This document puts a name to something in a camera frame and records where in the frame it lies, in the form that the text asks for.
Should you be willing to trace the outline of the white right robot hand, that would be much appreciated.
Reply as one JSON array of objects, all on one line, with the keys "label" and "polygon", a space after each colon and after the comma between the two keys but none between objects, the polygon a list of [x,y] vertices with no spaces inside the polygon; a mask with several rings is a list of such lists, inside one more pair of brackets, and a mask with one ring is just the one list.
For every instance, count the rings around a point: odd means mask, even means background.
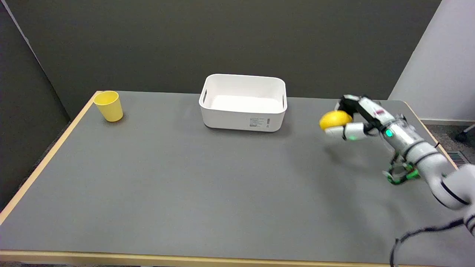
[{"label": "white right robot hand", "polygon": [[320,128],[326,135],[356,141],[368,136],[387,134],[391,124],[404,121],[404,115],[392,115],[366,96],[343,95],[334,110],[320,119]]}]

